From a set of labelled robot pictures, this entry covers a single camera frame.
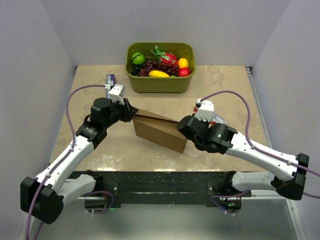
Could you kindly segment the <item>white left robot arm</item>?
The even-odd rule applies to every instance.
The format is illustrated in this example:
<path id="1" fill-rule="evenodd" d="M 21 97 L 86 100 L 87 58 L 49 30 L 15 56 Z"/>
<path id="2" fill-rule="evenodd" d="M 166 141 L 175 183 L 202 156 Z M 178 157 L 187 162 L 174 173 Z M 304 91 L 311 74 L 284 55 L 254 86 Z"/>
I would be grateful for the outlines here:
<path id="1" fill-rule="evenodd" d="M 63 208 L 74 199 L 90 193 L 99 196 L 104 190 L 103 176 L 87 170 L 65 183 L 80 162 L 106 138 L 107 130 L 118 121 L 133 120 L 139 110 L 129 100 L 113 102 L 105 97 L 94 100 L 75 139 L 64 152 L 35 178 L 26 177 L 20 184 L 20 208 L 46 224 L 52 224 Z"/>

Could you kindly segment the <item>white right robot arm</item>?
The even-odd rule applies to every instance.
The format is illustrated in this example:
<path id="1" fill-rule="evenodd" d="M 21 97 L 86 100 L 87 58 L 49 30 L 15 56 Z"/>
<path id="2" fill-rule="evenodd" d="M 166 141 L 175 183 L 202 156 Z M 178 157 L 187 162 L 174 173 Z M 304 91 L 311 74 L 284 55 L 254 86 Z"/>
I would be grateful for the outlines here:
<path id="1" fill-rule="evenodd" d="M 243 159 L 263 169 L 257 172 L 232 172 L 224 183 L 214 186 L 223 198 L 251 190 L 275 191 L 290 200 L 302 199 L 309 156 L 290 155 L 257 142 L 249 142 L 236 129 L 222 123 L 210 125 L 194 116 L 184 117 L 177 130 L 199 151 Z"/>

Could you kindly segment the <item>brown cardboard box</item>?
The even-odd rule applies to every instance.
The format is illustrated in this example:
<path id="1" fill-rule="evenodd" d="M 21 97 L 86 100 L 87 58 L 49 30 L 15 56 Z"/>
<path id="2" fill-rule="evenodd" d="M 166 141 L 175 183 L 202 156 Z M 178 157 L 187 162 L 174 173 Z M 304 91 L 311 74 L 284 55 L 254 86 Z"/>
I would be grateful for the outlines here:
<path id="1" fill-rule="evenodd" d="M 133 118 L 136 136 L 182 154 L 188 142 L 171 118 L 139 109 Z"/>

